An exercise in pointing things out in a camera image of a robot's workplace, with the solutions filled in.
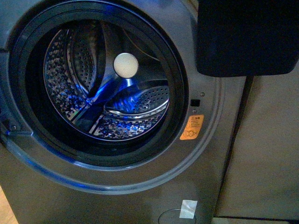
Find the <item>stainless steel drum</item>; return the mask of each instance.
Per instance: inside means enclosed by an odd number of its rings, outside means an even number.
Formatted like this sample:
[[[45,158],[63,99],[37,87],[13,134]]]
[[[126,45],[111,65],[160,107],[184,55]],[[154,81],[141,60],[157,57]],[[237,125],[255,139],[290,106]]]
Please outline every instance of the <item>stainless steel drum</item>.
[[[130,78],[115,72],[113,61],[123,53],[137,61],[137,72]],[[121,63],[118,73],[134,66],[126,58]],[[45,88],[57,113],[94,138],[139,137],[167,111],[169,87],[159,60],[146,43],[112,24],[81,21],[60,29],[50,41],[43,67]]]

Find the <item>white round button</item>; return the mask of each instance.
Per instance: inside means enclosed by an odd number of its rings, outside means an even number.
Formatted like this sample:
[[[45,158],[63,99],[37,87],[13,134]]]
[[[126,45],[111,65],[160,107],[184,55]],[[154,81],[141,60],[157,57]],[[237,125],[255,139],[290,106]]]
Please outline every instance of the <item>white round button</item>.
[[[138,61],[129,53],[119,54],[113,62],[114,71],[122,78],[132,78],[138,70]]]

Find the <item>orange sticker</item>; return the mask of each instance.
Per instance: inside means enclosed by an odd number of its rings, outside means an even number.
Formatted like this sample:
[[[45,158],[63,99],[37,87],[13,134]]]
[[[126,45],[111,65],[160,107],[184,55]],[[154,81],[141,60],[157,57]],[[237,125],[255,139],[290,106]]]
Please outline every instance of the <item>orange sticker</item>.
[[[203,121],[204,121],[203,114],[190,116],[187,125],[185,127],[185,130],[179,139],[181,140],[196,139],[200,132]]]

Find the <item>floor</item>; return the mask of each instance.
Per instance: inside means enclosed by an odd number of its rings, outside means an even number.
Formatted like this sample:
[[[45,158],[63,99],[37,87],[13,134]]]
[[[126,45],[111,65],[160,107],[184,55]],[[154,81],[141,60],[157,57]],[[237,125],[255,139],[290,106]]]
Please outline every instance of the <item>floor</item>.
[[[0,186],[0,224],[18,224]],[[288,224],[288,222],[214,218],[212,224]]]

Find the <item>front-load washing machine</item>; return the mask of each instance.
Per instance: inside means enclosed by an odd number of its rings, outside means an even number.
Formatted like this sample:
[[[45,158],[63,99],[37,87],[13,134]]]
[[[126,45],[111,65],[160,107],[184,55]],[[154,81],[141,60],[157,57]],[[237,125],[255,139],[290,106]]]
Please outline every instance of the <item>front-load washing machine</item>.
[[[20,224],[211,222],[244,77],[192,0],[2,1],[0,185]]]

